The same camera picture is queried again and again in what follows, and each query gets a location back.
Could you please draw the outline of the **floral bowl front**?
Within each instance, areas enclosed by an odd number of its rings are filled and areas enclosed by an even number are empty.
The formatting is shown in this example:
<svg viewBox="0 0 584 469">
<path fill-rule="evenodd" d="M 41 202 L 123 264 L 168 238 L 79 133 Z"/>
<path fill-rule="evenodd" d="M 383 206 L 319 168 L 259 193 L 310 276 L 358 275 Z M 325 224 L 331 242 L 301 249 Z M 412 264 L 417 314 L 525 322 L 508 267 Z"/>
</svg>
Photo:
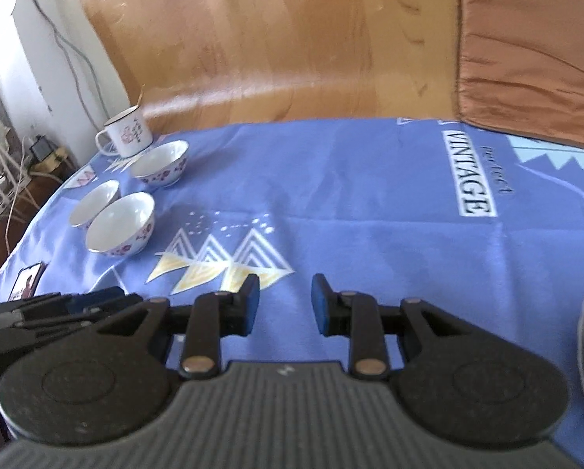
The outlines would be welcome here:
<svg viewBox="0 0 584 469">
<path fill-rule="evenodd" d="M 129 194 L 103 209 L 88 227 L 89 252 L 109 257 L 139 253 L 155 227 L 155 199 L 148 193 Z"/>
</svg>

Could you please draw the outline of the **floral bowl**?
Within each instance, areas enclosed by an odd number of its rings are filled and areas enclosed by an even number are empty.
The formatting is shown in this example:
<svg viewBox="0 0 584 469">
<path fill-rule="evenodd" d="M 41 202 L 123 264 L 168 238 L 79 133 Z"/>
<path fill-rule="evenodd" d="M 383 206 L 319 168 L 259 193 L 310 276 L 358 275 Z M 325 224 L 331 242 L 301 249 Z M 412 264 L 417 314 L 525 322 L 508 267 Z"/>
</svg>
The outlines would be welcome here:
<svg viewBox="0 0 584 469">
<path fill-rule="evenodd" d="M 148 193 L 129 194 L 103 209 L 88 227 L 89 252 L 109 257 L 139 253 L 155 227 L 155 199 Z"/>
<path fill-rule="evenodd" d="M 177 140 L 161 144 L 139 157 L 131 166 L 131 176 L 150 188 L 175 183 L 186 168 L 189 143 Z"/>
</svg>

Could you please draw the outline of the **floral bowl edge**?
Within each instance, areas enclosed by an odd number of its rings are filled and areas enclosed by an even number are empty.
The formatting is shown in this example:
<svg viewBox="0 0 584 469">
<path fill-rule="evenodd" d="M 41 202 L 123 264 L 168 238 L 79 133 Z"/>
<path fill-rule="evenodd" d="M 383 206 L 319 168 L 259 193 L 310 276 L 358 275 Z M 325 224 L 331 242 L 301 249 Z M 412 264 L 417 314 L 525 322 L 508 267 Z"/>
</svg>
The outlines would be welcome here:
<svg viewBox="0 0 584 469">
<path fill-rule="evenodd" d="M 85 195 L 69 216 L 71 227 L 87 230 L 103 209 L 121 197 L 118 180 L 108 180 Z"/>
</svg>

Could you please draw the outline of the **small picture card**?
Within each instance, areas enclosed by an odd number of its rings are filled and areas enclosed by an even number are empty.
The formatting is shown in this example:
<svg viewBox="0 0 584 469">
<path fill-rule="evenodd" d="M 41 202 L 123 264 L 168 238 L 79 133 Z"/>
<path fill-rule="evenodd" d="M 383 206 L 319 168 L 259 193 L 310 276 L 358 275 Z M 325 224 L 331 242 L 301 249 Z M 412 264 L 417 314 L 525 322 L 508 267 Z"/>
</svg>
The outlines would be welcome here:
<svg viewBox="0 0 584 469">
<path fill-rule="evenodd" d="M 26 300 L 33 297 L 45 268 L 44 263 L 37 263 L 20 270 L 12 287 L 9 301 Z"/>
</svg>

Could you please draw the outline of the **blue printed tablecloth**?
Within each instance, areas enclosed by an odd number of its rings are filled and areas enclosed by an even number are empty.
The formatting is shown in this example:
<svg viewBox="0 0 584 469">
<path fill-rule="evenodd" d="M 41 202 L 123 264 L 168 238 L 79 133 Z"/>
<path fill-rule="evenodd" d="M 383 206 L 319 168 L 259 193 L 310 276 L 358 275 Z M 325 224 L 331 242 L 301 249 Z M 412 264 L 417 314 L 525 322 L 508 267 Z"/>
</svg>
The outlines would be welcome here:
<svg viewBox="0 0 584 469">
<path fill-rule="evenodd" d="M 381 303 L 421 297 L 553 361 L 571 405 L 557 444 L 584 464 L 577 324 L 584 301 L 584 149 L 453 121 L 333 120 L 183 133 L 183 176 L 154 191 L 156 226 L 129 257 L 90 253 L 69 216 L 131 161 L 96 156 L 62 186 L 0 269 L 0 303 L 43 264 L 41 293 L 118 286 L 191 303 L 261 278 L 250 337 L 229 360 L 345 360 L 310 303 L 313 275 Z"/>
</svg>

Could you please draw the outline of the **white floral enamel mug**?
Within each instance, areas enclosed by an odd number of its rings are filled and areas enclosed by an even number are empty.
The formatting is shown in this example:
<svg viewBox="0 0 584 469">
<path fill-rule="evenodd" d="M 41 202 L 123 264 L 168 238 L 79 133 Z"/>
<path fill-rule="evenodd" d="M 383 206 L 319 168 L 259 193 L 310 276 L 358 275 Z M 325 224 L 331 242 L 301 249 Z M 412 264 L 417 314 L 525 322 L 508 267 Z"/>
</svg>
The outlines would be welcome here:
<svg viewBox="0 0 584 469">
<path fill-rule="evenodd" d="M 106 157 L 131 158 L 153 144 L 153 133 L 142 109 L 134 105 L 113 116 L 95 135 L 95 145 Z"/>
</svg>

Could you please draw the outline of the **thin stick in mug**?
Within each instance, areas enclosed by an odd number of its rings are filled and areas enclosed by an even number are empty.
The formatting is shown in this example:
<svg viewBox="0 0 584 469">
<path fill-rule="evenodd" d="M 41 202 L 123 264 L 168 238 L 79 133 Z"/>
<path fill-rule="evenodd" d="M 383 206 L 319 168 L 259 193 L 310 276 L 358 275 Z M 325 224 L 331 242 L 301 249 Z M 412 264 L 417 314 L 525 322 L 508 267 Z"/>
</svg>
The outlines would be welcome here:
<svg viewBox="0 0 584 469">
<path fill-rule="evenodd" d="M 138 100 L 137 100 L 137 105 L 138 106 L 141 106 L 141 104 L 142 104 L 144 89 L 146 89 L 146 85 L 141 85 L 140 92 L 139 92 L 139 95 L 138 95 Z"/>
</svg>

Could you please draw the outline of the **wood pattern vinyl sheet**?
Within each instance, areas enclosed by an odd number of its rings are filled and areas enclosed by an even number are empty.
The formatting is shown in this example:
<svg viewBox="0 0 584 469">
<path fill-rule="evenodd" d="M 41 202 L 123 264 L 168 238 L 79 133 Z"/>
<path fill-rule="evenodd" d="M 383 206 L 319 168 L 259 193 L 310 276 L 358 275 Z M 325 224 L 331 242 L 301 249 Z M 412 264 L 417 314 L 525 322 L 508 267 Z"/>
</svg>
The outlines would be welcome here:
<svg viewBox="0 0 584 469">
<path fill-rule="evenodd" d="M 454 119 L 459 0 L 80 0 L 157 132 Z"/>
</svg>

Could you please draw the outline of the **brown seat cushion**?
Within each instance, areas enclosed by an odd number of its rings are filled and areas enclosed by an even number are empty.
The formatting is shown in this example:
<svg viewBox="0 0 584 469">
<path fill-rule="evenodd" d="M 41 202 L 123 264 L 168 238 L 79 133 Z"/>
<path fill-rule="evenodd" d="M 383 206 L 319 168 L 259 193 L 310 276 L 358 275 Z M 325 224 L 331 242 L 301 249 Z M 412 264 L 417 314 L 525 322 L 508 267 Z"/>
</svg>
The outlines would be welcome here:
<svg viewBox="0 0 584 469">
<path fill-rule="evenodd" d="M 458 110 L 584 148 L 584 0 L 460 0 Z"/>
</svg>

